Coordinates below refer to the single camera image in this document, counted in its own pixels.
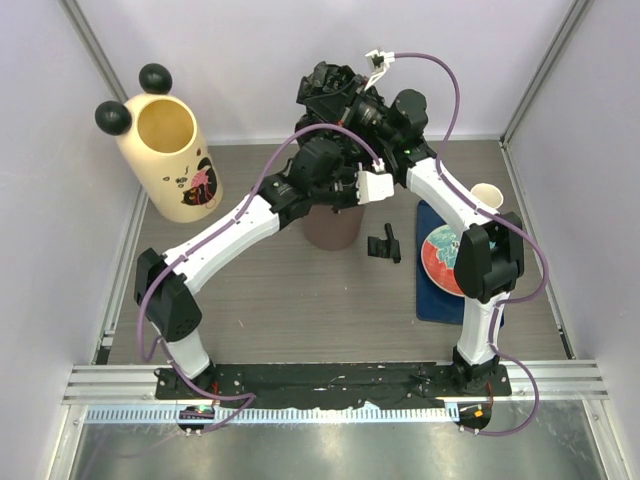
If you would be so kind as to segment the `black trash bag roll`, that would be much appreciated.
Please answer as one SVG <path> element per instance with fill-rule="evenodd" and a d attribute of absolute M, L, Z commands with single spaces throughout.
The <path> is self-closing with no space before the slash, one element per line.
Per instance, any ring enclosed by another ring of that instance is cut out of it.
<path fill-rule="evenodd" d="M 367 254 L 369 257 L 391 259 L 395 264 L 401 262 L 400 243 L 395 238 L 393 227 L 390 223 L 384 224 L 386 237 L 384 239 L 374 236 L 367 238 Z"/>

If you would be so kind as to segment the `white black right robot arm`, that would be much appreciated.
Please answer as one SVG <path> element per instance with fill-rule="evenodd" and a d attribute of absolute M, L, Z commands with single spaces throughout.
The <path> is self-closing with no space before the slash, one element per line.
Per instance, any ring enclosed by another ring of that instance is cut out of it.
<path fill-rule="evenodd" d="M 476 200 L 448 171 L 424 139 L 425 96 L 400 91 L 392 102 L 348 67 L 300 83 L 297 101 L 313 124 L 340 125 L 363 138 L 382 158 L 395 183 L 418 195 L 448 224 L 459 243 L 455 280 L 465 297 L 461 337 L 453 349 L 451 380 L 472 395 L 496 374 L 493 347 L 503 305 L 524 273 L 521 219 Z"/>

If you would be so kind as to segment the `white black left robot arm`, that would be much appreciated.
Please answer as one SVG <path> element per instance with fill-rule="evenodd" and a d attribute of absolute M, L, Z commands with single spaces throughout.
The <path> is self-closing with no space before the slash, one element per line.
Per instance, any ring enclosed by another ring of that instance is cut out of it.
<path fill-rule="evenodd" d="M 257 242 L 307 216 L 316 205 L 355 207 L 362 157 L 335 138 L 304 143 L 285 168 L 259 178 L 227 215 L 163 254 L 149 248 L 137 260 L 134 299 L 148 320 L 190 398 L 205 397 L 213 385 L 213 362 L 198 327 L 203 314 L 196 295 L 224 266 Z"/>

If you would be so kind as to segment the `brown inner bin bucket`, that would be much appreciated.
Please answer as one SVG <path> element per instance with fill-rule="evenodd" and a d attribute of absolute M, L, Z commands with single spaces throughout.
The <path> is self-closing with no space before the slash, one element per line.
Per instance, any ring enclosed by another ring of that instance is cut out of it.
<path fill-rule="evenodd" d="M 319 249 L 343 250 L 358 238 L 364 213 L 364 206 L 334 211 L 330 206 L 316 205 L 302 219 L 303 233 Z"/>

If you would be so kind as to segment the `red teal floral plate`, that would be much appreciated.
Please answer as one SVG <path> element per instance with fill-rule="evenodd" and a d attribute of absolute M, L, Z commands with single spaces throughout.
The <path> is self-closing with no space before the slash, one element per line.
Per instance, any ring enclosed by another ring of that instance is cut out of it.
<path fill-rule="evenodd" d="M 424 239 L 420 249 L 423 270 L 442 291 L 463 297 L 454 275 L 459 240 L 447 224 L 434 228 Z"/>

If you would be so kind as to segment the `dark blue tray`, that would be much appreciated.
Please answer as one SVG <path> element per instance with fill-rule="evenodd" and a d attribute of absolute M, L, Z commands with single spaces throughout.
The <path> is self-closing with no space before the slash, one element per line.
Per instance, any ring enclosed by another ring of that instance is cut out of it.
<path fill-rule="evenodd" d="M 445 221 L 423 200 L 416 210 L 416 316 L 420 321 L 459 326 L 463 321 L 464 298 L 445 292 L 427 275 L 421 248 L 427 236 Z"/>

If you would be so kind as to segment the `pink ceramic mug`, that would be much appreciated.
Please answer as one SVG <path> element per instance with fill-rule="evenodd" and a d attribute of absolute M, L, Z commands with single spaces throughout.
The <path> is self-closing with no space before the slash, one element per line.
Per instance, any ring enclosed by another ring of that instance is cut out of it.
<path fill-rule="evenodd" d="M 470 193 L 475 199 L 475 211 L 478 213 L 489 212 L 495 214 L 504 202 L 503 193 L 493 184 L 478 183 L 471 188 Z"/>

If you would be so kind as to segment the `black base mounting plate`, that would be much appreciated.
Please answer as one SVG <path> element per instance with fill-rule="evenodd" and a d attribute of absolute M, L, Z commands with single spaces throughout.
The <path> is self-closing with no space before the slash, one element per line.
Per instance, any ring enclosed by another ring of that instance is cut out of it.
<path fill-rule="evenodd" d="M 345 410 L 367 402 L 381 409 L 430 408 L 445 397 L 508 397 L 508 372 L 500 365 L 480 380 L 464 383 L 449 364 L 312 363 L 217 364 L 194 382 L 222 396 L 220 404 L 236 409 L 252 393 L 257 409 Z"/>

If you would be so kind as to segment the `aluminium frame rail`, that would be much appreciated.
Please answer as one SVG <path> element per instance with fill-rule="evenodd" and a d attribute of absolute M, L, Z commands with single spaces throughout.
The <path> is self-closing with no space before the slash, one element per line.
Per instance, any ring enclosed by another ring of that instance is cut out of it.
<path fill-rule="evenodd" d="M 151 402 L 157 365 L 77 365 L 72 368 L 62 403 L 65 405 Z M 531 361 L 527 368 L 542 400 L 606 400 L 602 375 L 593 360 Z"/>

